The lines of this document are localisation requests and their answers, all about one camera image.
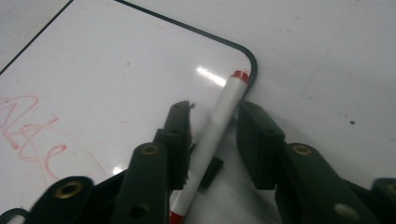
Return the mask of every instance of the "white marker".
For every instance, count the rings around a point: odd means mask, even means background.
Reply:
[[[235,71],[227,80],[203,135],[191,155],[189,179],[183,190],[174,190],[170,198],[170,224],[180,224],[190,207],[221,137],[248,87],[248,74]]]

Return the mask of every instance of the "black whiteboard border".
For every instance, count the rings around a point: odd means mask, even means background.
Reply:
[[[29,46],[47,29],[47,27],[49,27],[52,24],[53,21],[56,20],[56,18],[58,18],[59,15],[61,15],[62,12],[64,12],[64,10],[73,1],[74,0],[68,1],[67,4],[64,7],[62,7],[62,9],[37,33],[37,35],[35,35],[35,37],[33,37],[31,41],[29,41],[29,43],[6,65],[6,67],[4,67],[3,70],[0,71],[0,76],[21,56],[21,54],[23,54],[23,52],[27,48],[29,48]],[[190,25],[188,25],[186,23],[180,22],[180,21],[175,21],[175,20],[173,20],[171,18],[165,17],[165,16],[163,16],[161,14],[158,14],[156,12],[150,11],[150,10],[145,9],[143,7],[139,7],[139,6],[134,5],[132,3],[129,3],[129,2],[126,2],[126,1],[123,1],[123,0],[114,0],[114,1],[119,2],[121,4],[124,4],[127,7],[132,7],[134,9],[139,10],[139,11],[147,13],[147,14],[149,14],[151,16],[157,17],[157,18],[159,18],[161,20],[171,22],[174,25],[177,25],[177,26],[180,26],[180,27],[182,27],[184,29],[187,29],[187,30],[190,30],[192,32],[195,32],[196,34],[206,36],[208,38],[211,38],[211,39],[213,39],[215,41],[220,42],[221,44],[227,45],[227,46],[229,46],[231,48],[238,49],[239,51],[243,52],[248,57],[248,59],[250,60],[251,68],[250,68],[250,75],[249,75],[249,80],[248,80],[249,81],[248,90],[251,88],[251,86],[254,83],[254,81],[256,79],[256,76],[257,76],[257,70],[258,70],[257,67],[258,66],[257,66],[256,58],[254,57],[253,53],[249,49],[247,49],[247,48],[245,48],[245,47],[243,47],[241,45],[238,45],[238,44],[236,44],[236,43],[234,43],[232,41],[229,41],[227,39],[221,38],[221,37],[219,37],[217,35],[212,35],[212,34],[206,32],[206,31],[197,29],[195,27],[192,27],[192,26],[190,26]]]

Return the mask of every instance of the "red marker cap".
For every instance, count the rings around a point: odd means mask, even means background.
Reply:
[[[241,79],[242,81],[244,81],[246,84],[248,84],[248,74],[246,74],[245,72],[236,70],[233,72],[232,77],[237,77],[237,78]]]
[[[181,224],[183,216],[180,216],[174,212],[169,212],[169,224]]]

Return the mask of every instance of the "red handwriting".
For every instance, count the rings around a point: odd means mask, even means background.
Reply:
[[[87,148],[73,135],[54,126],[58,120],[56,116],[52,116],[47,122],[25,123],[28,119],[26,117],[36,109],[38,101],[38,97],[35,96],[0,98],[0,134],[12,148],[18,150],[20,160],[35,162],[45,184],[48,185],[48,178],[52,181],[59,180],[50,169],[50,159],[65,153],[68,149],[67,142],[80,150],[102,176],[106,176],[103,167]],[[43,133],[55,133],[65,139],[65,142],[42,147],[37,137]]]

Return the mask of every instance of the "table surface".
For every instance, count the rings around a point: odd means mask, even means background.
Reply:
[[[1,2],[9,6],[0,13],[2,66],[66,3]],[[366,188],[395,177],[396,2],[131,2],[250,49],[259,72],[247,100],[274,118],[288,142],[315,147],[341,177]],[[234,144],[232,122],[217,153],[224,167],[197,194],[186,223],[280,221],[273,192],[254,189]]]

